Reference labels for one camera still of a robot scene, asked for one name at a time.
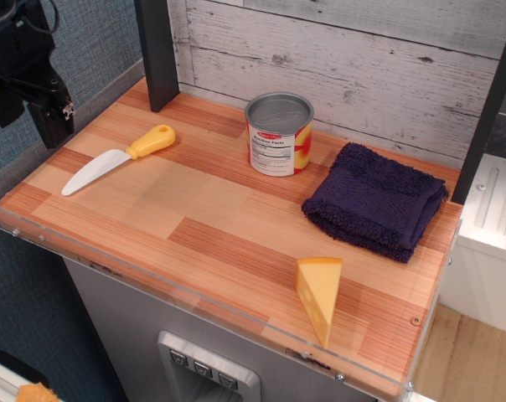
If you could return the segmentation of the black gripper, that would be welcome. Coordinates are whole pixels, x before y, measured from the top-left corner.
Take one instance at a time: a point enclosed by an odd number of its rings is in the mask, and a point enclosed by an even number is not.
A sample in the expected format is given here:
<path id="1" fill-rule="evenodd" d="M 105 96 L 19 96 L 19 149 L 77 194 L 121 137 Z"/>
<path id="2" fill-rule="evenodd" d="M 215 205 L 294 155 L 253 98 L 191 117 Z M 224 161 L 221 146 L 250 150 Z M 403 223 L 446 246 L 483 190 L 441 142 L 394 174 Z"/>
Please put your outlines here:
<path id="1" fill-rule="evenodd" d="M 47 149 L 54 149 L 75 132 L 70 94 L 52 67 L 52 35 L 28 16 L 17 16 L 0 28 L 0 127 L 29 113 Z"/>

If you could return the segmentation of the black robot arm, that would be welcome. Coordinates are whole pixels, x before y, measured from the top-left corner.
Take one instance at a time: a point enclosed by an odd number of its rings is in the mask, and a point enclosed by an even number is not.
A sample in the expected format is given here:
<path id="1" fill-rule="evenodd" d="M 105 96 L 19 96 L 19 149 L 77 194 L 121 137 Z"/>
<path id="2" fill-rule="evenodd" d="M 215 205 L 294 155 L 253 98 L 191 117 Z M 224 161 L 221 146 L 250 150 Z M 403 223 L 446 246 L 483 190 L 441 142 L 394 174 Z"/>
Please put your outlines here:
<path id="1" fill-rule="evenodd" d="M 49 26 L 40 1 L 0 1 L 0 127 L 29 111 L 48 149 L 75 132 L 70 93 L 50 63 L 59 28 L 59 9 L 51 6 Z"/>

